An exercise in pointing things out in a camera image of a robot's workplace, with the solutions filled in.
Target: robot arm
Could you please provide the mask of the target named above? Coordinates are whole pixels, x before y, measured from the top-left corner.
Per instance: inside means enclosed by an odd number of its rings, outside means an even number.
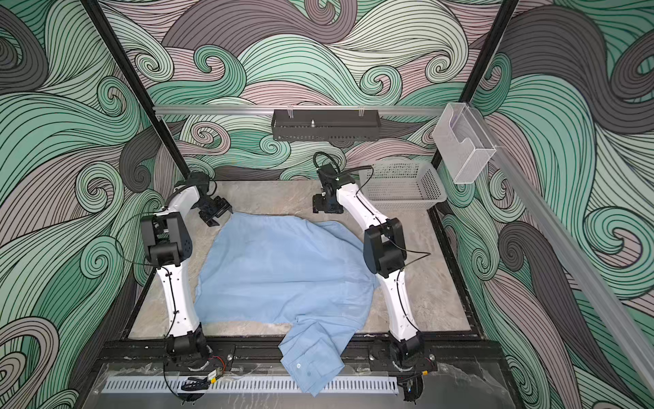
[[[193,242],[184,225],[184,217],[195,207],[209,225],[218,226],[218,218],[232,211],[223,198],[207,195],[209,177],[193,172],[183,186],[174,191],[161,211],[141,219],[145,257],[156,270],[163,285],[169,330],[166,351],[189,368],[206,365],[209,351],[196,314],[188,282],[188,263]]]
[[[364,260],[371,272],[377,274],[384,292],[390,333],[400,342],[410,340],[417,335],[418,330],[413,326],[415,321],[411,314],[411,306],[404,285],[404,259],[406,253],[399,248],[404,248],[402,225],[397,219],[389,220],[380,213],[354,183],[348,183],[339,188],[336,191],[336,198],[350,212],[359,223],[359,226],[366,231],[364,236]],[[392,231],[392,241],[381,241],[384,231]],[[387,256],[384,258],[383,246],[386,243],[386,247],[388,247]],[[376,258],[375,253],[382,254],[382,257]]]
[[[363,229],[364,261],[370,272],[377,274],[388,310],[393,361],[398,368],[410,368],[422,356],[424,342],[404,283],[407,255],[402,224],[378,211],[346,172],[337,175],[334,167],[326,164],[318,168],[318,178],[323,193],[313,196],[313,212],[343,213],[347,209]]]

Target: red wire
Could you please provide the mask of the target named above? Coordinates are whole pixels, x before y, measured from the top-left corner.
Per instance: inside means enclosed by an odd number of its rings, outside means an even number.
[[[220,359],[220,363],[222,364],[222,371],[225,372],[225,369],[227,369],[227,365],[225,365],[225,361],[223,361],[222,358],[219,357],[218,355],[214,355],[214,356],[212,356],[211,358],[218,358],[218,359]]]

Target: swirl pattern wall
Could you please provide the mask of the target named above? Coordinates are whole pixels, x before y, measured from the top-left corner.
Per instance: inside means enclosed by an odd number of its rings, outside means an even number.
[[[473,104],[654,340],[654,2],[519,10]],[[441,166],[444,181],[450,180]],[[530,408],[654,399],[494,163],[439,207]]]
[[[529,9],[549,0],[530,0]],[[444,105],[456,101],[500,0],[102,0],[155,104]],[[375,143],[276,142],[269,116],[170,115],[191,168],[217,179],[315,178],[311,156],[348,166],[430,160],[434,118],[383,119]],[[130,154],[133,186],[149,181]],[[172,175],[170,161],[157,174]]]
[[[155,159],[123,175],[153,133],[118,72],[78,0],[0,1],[3,408],[72,408],[145,282],[119,253],[143,261],[169,181]]]

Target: gray marble surface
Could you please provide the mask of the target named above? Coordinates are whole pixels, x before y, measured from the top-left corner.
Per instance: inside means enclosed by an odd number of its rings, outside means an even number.
[[[311,197],[320,192],[318,181],[234,181],[218,182],[216,190],[236,211],[257,215],[295,215],[313,222],[335,220],[343,223],[361,240],[363,231],[347,212],[342,215],[315,214]],[[436,240],[434,229],[426,211],[386,212],[389,218],[397,217],[404,228],[408,249],[432,253],[406,268],[406,286],[417,326],[425,331],[468,330],[468,320],[456,293],[454,282]],[[229,213],[220,218],[221,226],[229,220]],[[220,227],[208,227],[198,217],[197,210],[185,218],[186,227],[193,239],[193,255],[188,268],[191,291],[195,297],[198,275],[207,258]],[[420,255],[409,254],[407,261]],[[264,324],[232,321],[202,323],[205,335],[270,335],[285,334],[290,324]],[[361,332],[386,332],[388,313],[381,289],[373,296],[368,321]],[[160,338],[167,331],[164,290],[154,280],[129,335],[132,339]]]

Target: light blue shirt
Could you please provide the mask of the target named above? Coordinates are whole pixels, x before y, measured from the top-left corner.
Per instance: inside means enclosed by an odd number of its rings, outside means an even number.
[[[200,272],[196,311],[205,323],[292,323],[281,362],[315,396],[343,368],[376,285],[363,244],[342,224],[234,213]]]

